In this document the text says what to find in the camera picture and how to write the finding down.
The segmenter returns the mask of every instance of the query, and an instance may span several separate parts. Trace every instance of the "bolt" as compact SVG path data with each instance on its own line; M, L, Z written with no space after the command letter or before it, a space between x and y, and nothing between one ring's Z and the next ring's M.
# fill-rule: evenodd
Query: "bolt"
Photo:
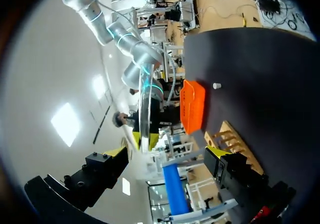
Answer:
M220 83L213 83L213 88L214 89L219 89L219 88L221 88L221 84Z
M85 183L84 182L78 182L77 185L78 185L78 187L82 188L85 185Z
M65 175L63 178L64 178L65 181L71 180L71 177L69 175Z

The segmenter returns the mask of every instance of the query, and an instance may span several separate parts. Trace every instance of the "workbench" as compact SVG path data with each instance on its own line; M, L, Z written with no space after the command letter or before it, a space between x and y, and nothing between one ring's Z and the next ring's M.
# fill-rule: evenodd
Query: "workbench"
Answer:
M316 196L319 181L319 45L281 30L228 28L188 35L184 47L186 79L206 90L202 130L192 134L197 144L206 145L204 131L214 134L230 122L270 184L296 189L290 220ZM214 82L222 88L214 90ZM230 198L226 190L221 195ZM241 210L234 210L232 223L241 223Z

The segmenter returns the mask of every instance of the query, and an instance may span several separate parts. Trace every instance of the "red object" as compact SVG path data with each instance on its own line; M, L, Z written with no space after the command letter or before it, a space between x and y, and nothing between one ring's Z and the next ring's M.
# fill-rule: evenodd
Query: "red object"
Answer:
M202 125L206 90L196 81L183 81L180 91L180 119L187 134L199 130Z
M258 212L258 214L253 218L252 221L256 220L256 219L259 219L259 218L262 218L262 217L266 217L270 214L271 210L264 206L261 208L261 210Z

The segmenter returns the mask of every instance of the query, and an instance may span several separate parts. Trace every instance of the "blue cylinder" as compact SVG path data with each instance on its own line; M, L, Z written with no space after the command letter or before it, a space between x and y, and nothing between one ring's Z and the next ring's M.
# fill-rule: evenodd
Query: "blue cylinder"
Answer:
M172 164L170 166L164 167L163 175L171 214L180 215L188 213L188 204L180 180L178 165Z

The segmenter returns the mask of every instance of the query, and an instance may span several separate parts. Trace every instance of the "yellow component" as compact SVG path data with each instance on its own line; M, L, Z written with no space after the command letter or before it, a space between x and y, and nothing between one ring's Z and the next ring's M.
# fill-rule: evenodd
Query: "yellow component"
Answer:
M135 140L135 147L137 150L139 150L139 141L140 141L140 132L132 132L133 138Z
M157 144L159 140L159 133L150 133L150 140L149 140L149 151L152 150Z
M243 22L243 24L244 24L244 27L246 27L247 20L245 19L244 13L242 13L242 22Z
M115 157L119 152L122 151L123 148L125 148L125 147L121 147L121 148L109 150L109 151L104 152L103 154L107 154L107 155L109 155L109 156Z
M140 142L140 132L132 132L134 140L135 140L135 147L139 150L139 142ZM149 136L149 151L154 148L159 140L159 133L150 133Z
M206 146L205 148L207 148L210 152L212 152L217 158L220 159L221 156L227 155L227 154L232 154L217 148L213 148L211 146Z

